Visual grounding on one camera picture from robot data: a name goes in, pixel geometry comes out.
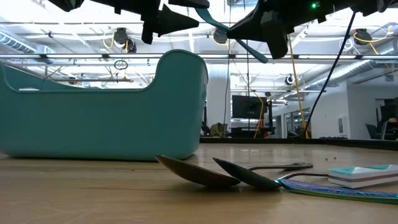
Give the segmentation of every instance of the overhead fixture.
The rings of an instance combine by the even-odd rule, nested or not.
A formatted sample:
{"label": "overhead fixture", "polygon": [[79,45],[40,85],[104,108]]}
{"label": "overhead fixture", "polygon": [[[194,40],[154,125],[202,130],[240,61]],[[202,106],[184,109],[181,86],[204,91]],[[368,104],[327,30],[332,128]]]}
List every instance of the overhead fixture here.
{"label": "overhead fixture", "polygon": [[220,54],[198,54],[198,55],[203,59],[228,58],[228,55],[220,55]]}
{"label": "overhead fixture", "polygon": [[[295,90],[250,90],[250,92],[256,92],[256,93],[265,93],[265,92],[270,92],[270,93],[290,93],[290,94],[296,94],[297,91]],[[245,89],[231,89],[231,92],[233,93],[244,93],[244,92],[248,92],[248,90]],[[302,90],[300,91],[301,93],[320,93],[320,90]]]}
{"label": "overhead fixture", "polygon": [[126,50],[127,53],[137,53],[137,46],[136,43],[133,39],[129,38],[127,35],[127,29],[124,27],[119,27],[116,29],[116,32],[114,33],[113,36],[114,39],[114,44],[123,49]]}
{"label": "overhead fixture", "polygon": [[48,58],[102,58],[101,54],[47,54]]}
{"label": "overhead fixture", "polygon": [[[336,59],[337,55],[299,55],[299,59]],[[355,55],[342,55],[340,59],[354,59]]]}
{"label": "overhead fixture", "polygon": [[294,83],[294,78],[293,78],[293,76],[290,74],[289,76],[287,76],[287,77],[285,78],[285,84],[286,84],[286,85],[293,85],[293,83]]}
{"label": "overhead fixture", "polygon": [[354,34],[354,42],[358,45],[367,45],[372,41],[372,36],[366,29],[356,29]]}
{"label": "overhead fixture", "polygon": [[163,54],[109,54],[110,58],[161,58]]}
{"label": "overhead fixture", "polygon": [[226,44],[228,38],[226,36],[226,32],[216,28],[216,30],[213,33],[213,40],[217,43],[217,44]]}
{"label": "overhead fixture", "polygon": [[[272,59],[271,55],[264,55],[268,59]],[[248,56],[246,54],[237,54],[235,55],[235,58],[247,58]],[[291,59],[292,57],[290,55],[286,55],[285,57],[282,57],[281,59]]]}
{"label": "overhead fixture", "polygon": [[0,58],[40,58],[38,54],[2,54]]}

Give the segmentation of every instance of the teal plastic bin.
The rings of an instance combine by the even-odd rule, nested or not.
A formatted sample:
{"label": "teal plastic bin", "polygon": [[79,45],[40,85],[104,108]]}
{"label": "teal plastic bin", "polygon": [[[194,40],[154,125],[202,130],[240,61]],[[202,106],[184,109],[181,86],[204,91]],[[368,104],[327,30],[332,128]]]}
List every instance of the teal plastic bin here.
{"label": "teal plastic bin", "polygon": [[0,151],[9,156],[154,161],[198,148],[208,74],[195,54],[167,52],[141,90],[19,91],[0,66]]}

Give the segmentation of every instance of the table surface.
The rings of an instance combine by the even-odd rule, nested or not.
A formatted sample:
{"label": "table surface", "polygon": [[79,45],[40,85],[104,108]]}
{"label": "table surface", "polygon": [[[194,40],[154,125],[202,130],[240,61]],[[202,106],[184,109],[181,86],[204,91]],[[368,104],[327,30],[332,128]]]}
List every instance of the table surface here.
{"label": "table surface", "polygon": [[[398,152],[316,145],[202,144],[187,161],[225,174],[212,158],[241,166],[312,162],[327,171],[396,164]],[[280,170],[257,171],[271,178]],[[301,177],[327,184],[322,177]],[[367,188],[398,192],[398,183]],[[397,205],[239,184],[208,191],[155,162],[11,159],[0,155],[0,223],[396,223]]]}

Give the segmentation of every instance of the fluorescent light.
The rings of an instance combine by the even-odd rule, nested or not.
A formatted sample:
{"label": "fluorescent light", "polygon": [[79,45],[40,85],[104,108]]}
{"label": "fluorescent light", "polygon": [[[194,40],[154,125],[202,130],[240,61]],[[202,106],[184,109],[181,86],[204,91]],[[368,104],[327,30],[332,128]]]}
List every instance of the fluorescent light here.
{"label": "fluorescent light", "polygon": [[235,55],[235,58],[247,58],[247,55]]}
{"label": "fluorescent light", "polygon": [[381,59],[398,59],[397,55],[364,55],[362,59],[372,59],[372,60],[381,60]]}
{"label": "fluorescent light", "polygon": [[110,58],[161,58],[163,54],[110,54]]}
{"label": "fluorescent light", "polygon": [[48,58],[102,58],[100,54],[48,54]]}
{"label": "fluorescent light", "polygon": [[273,103],[287,103],[287,100],[272,100]]}
{"label": "fluorescent light", "polygon": [[1,54],[0,58],[40,58],[37,54]]}
{"label": "fluorescent light", "polygon": [[198,54],[198,55],[203,59],[228,58],[228,55],[220,55],[220,54]]}
{"label": "fluorescent light", "polygon": [[[244,92],[247,92],[248,90],[244,90],[244,89],[242,89],[242,90],[240,90],[240,89],[231,89],[231,92],[235,92],[235,93],[244,93]],[[297,91],[290,91],[290,90],[252,90],[251,92],[270,92],[270,93],[290,93],[291,95],[292,94],[296,94],[297,93]],[[319,93],[319,92],[321,92],[320,90],[302,90],[302,91],[300,91],[301,93]]]}
{"label": "fluorescent light", "polygon": [[[299,59],[336,59],[337,55],[300,55]],[[355,55],[342,55],[340,59],[354,59]]]}
{"label": "fluorescent light", "polygon": [[[271,55],[264,55],[268,59],[272,59]],[[248,56],[246,54],[239,54],[235,55],[235,58],[247,58]],[[291,59],[292,57],[290,55],[286,55],[285,57],[282,57],[281,59]]]}

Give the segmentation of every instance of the black monitor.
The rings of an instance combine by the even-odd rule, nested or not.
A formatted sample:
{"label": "black monitor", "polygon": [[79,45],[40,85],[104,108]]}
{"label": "black monitor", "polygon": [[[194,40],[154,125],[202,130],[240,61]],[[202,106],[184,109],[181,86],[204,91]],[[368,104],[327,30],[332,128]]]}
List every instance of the black monitor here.
{"label": "black monitor", "polygon": [[[261,97],[264,102],[262,113],[267,112],[267,98]],[[259,119],[261,101],[256,96],[232,96],[232,117],[242,119]]]}
{"label": "black monitor", "polygon": [[381,120],[388,121],[390,118],[396,117],[396,106],[395,105],[388,105],[388,106],[381,106]]}

